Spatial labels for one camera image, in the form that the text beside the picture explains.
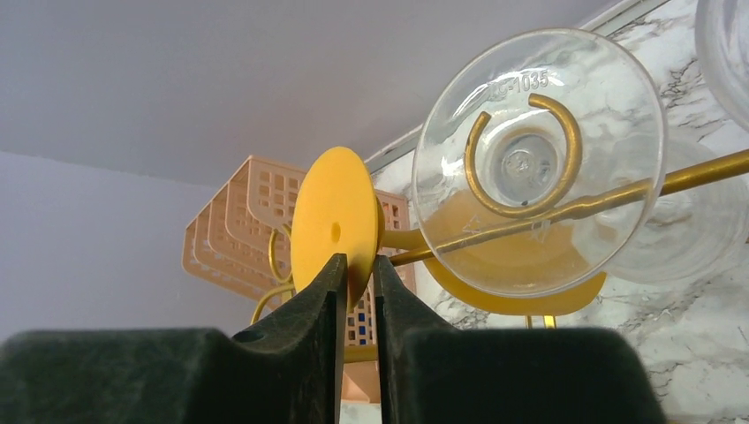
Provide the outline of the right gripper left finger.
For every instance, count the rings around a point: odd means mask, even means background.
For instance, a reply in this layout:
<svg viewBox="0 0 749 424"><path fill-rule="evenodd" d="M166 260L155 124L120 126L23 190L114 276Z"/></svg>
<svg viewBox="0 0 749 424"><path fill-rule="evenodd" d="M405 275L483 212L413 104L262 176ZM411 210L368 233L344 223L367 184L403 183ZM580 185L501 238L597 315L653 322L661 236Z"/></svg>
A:
<svg viewBox="0 0 749 424"><path fill-rule="evenodd" d="M229 337L211 328L38 330L1 347L4 423L335 423L347 261Z"/></svg>

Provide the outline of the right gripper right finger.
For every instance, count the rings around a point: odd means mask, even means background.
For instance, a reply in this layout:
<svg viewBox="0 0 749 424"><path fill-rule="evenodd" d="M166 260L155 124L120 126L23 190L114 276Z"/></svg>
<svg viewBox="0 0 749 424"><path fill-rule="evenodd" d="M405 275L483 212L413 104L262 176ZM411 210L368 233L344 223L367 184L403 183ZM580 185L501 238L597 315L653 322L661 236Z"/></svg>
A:
<svg viewBox="0 0 749 424"><path fill-rule="evenodd" d="M386 423L663 423L638 354L615 331L458 329L374 261Z"/></svg>

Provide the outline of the yellow wine glass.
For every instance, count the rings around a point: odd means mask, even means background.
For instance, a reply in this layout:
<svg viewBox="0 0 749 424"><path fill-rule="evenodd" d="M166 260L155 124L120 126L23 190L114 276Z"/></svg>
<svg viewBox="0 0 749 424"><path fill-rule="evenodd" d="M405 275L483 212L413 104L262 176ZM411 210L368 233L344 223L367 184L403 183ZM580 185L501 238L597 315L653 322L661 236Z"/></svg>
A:
<svg viewBox="0 0 749 424"><path fill-rule="evenodd" d="M301 179L291 224L291 276L301 292L333 254L345 254L347 300L363 296L380 248L415 251L426 246L418 230L388 231L367 166L351 149L324 152ZM566 315L590 304L603 287L600 273L568 291L517 299L490 295L460 281L436 259L426 267L436 282L467 305L493 314Z"/></svg>

